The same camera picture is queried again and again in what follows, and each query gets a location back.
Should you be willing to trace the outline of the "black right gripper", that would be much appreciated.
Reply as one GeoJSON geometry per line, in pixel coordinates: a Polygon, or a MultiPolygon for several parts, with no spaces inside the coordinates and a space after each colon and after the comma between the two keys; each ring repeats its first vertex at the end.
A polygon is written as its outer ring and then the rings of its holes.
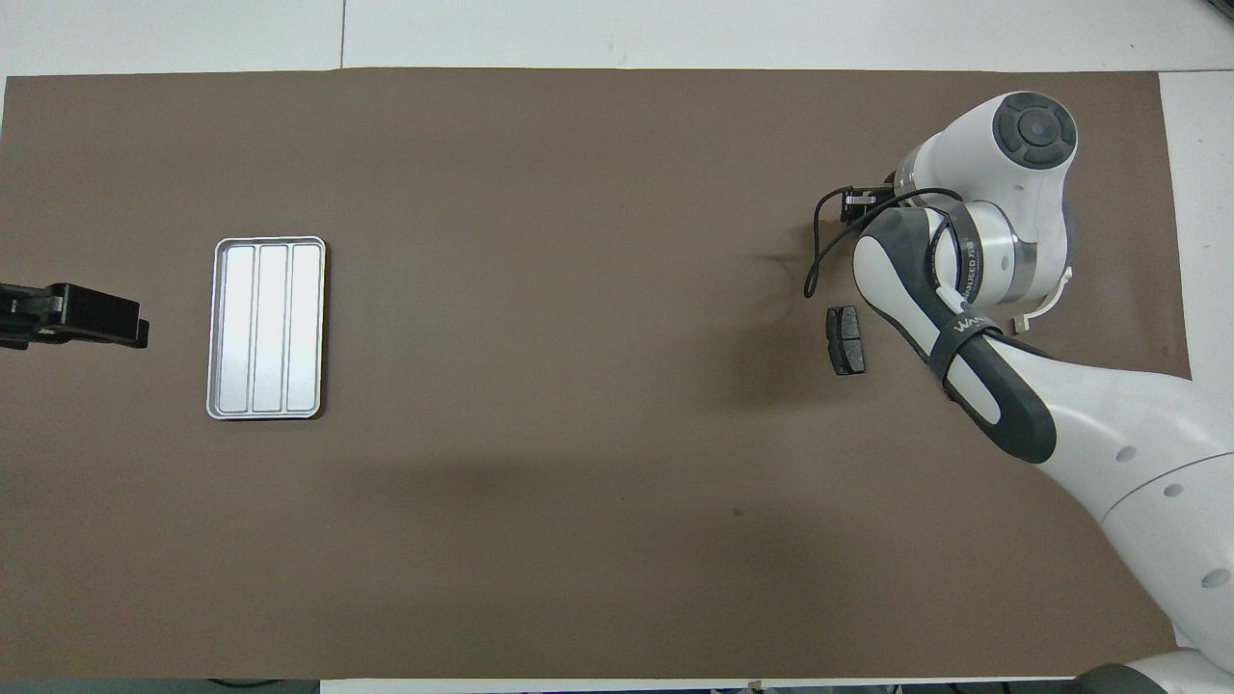
{"type": "Polygon", "coordinates": [[[847,186],[842,191],[842,224],[856,224],[858,220],[872,214],[879,207],[898,206],[900,203],[893,203],[893,185],[887,183],[847,186]]]}

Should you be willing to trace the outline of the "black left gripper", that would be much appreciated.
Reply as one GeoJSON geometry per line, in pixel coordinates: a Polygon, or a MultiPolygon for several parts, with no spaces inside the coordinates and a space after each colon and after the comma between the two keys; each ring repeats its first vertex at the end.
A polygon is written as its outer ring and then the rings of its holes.
{"type": "Polygon", "coordinates": [[[1,285],[1,347],[25,351],[31,345],[83,341],[148,347],[149,321],[139,304],[121,296],[53,282],[44,288],[1,285]]]}

